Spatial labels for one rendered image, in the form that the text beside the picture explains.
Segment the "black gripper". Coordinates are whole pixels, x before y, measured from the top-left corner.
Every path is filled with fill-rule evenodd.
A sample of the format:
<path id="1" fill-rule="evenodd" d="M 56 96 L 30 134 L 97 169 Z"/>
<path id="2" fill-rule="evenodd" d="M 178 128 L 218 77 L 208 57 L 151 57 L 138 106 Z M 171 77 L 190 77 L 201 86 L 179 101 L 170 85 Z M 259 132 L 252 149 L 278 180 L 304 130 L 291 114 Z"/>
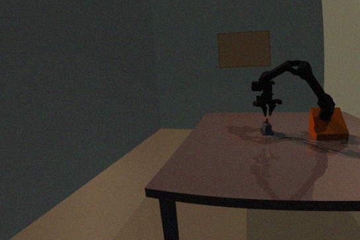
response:
<path id="1" fill-rule="evenodd" d="M 279 100 L 279 99 L 272 100 L 272 95 L 273 95 L 272 92 L 263 92 L 262 95 L 263 95 L 263 99 L 262 99 L 263 102 L 260 100 L 256 100 L 253 102 L 253 106 L 261 107 L 261 109 L 264 113 L 264 116 L 266 116 L 266 114 L 267 114 L 266 104 L 269 104 L 269 116 L 270 116 L 272 114 L 272 111 L 274 110 L 274 108 L 277 106 L 276 103 L 282 104 L 282 100 Z"/>

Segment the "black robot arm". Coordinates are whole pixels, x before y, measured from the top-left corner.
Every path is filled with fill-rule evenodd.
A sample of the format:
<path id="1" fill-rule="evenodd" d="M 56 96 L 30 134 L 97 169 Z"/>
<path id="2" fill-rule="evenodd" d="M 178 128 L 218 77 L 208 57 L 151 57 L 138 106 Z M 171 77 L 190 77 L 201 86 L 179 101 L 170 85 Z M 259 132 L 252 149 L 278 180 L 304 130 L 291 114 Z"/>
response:
<path id="1" fill-rule="evenodd" d="M 293 66 L 298 66 L 298 69 L 294 69 Z M 265 71 L 261 74 L 258 82 L 252 81 L 252 91 L 272 92 L 272 85 L 275 82 L 272 80 L 274 77 L 289 71 L 293 75 L 297 75 L 300 78 L 306 80 L 310 88 L 318 97 L 318 106 L 321 108 L 319 112 L 320 120 L 331 121 L 331 116 L 334 113 L 335 103 L 330 95 L 327 95 L 321 88 L 317 79 L 312 74 L 312 68 L 307 61 L 285 61 L 280 66 L 272 69 L 272 71 Z M 272 80 L 272 81 L 271 81 Z"/>

